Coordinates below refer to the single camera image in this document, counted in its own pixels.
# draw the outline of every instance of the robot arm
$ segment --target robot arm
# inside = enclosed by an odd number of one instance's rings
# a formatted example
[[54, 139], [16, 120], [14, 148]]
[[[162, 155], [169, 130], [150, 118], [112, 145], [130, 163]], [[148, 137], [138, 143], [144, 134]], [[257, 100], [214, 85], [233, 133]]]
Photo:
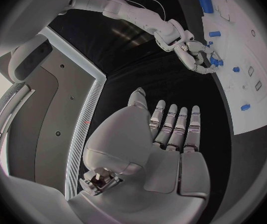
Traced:
[[211, 48], [194, 41], [194, 36], [175, 20], [163, 21], [160, 16], [148, 9], [138, 8], [128, 4], [125, 0], [73, 0], [65, 8], [102, 12], [104, 16], [113, 19], [126, 20], [142, 30], [154, 35], [157, 44], [165, 51], [175, 51], [179, 59], [190, 70], [201, 73], [214, 73], [217, 68], [200, 66], [203, 63], [201, 51], [211, 54], [214, 59], [221, 60]]

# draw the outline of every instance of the blue block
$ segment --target blue block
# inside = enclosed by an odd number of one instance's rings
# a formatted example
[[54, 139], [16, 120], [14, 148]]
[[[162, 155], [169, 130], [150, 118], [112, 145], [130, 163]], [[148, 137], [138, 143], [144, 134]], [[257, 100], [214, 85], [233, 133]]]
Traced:
[[242, 111], [246, 111], [250, 108], [250, 104], [241, 106]]
[[200, 6], [203, 8], [204, 13], [213, 13], [213, 5], [211, 0], [199, 0]]
[[209, 32], [209, 36], [210, 37], [221, 36], [221, 34], [220, 34], [220, 31], [211, 31]]
[[240, 71], [240, 68], [239, 68], [239, 67], [234, 67], [234, 68], [233, 68], [233, 71], [234, 71], [234, 72], [239, 72], [239, 71]]

